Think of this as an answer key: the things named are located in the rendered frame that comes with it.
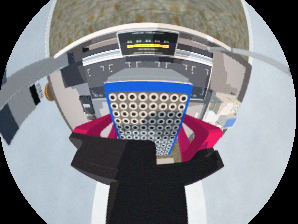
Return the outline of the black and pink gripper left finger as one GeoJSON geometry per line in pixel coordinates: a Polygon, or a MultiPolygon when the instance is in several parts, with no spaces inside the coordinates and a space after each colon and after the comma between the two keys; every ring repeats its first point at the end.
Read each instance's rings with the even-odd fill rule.
{"type": "MultiPolygon", "coordinates": [[[[82,133],[89,136],[99,136],[101,137],[101,131],[103,131],[108,125],[112,123],[112,118],[110,114],[107,114],[103,117],[97,118],[95,120],[89,121],[82,125],[75,127],[73,132],[82,133]]],[[[117,133],[115,131],[114,124],[112,129],[108,135],[108,138],[115,138],[117,139],[117,133]]]]}

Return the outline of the dark grey rectangular plate with label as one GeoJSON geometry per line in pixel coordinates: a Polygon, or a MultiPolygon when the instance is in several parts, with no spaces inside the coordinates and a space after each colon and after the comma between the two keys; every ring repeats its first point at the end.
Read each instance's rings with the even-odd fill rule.
{"type": "Polygon", "coordinates": [[[85,114],[95,114],[90,96],[79,96],[79,100],[85,114]]]}

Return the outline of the white ready button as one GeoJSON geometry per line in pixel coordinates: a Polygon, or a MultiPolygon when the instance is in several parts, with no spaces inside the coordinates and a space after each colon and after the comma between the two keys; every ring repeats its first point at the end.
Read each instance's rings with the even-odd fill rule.
{"type": "Polygon", "coordinates": [[[87,119],[88,120],[86,122],[89,122],[89,121],[92,121],[92,120],[96,119],[96,117],[95,116],[87,116],[87,119]]]}

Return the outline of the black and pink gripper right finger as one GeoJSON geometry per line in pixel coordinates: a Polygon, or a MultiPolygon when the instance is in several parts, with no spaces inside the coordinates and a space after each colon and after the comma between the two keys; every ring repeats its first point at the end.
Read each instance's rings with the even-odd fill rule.
{"type": "Polygon", "coordinates": [[[190,161],[199,150],[213,147],[223,134],[219,127],[187,114],[183,123],[195,133],[195,136],[190,143],[183,125],[181,126],[178,141],[182,162],[190,161]]]}

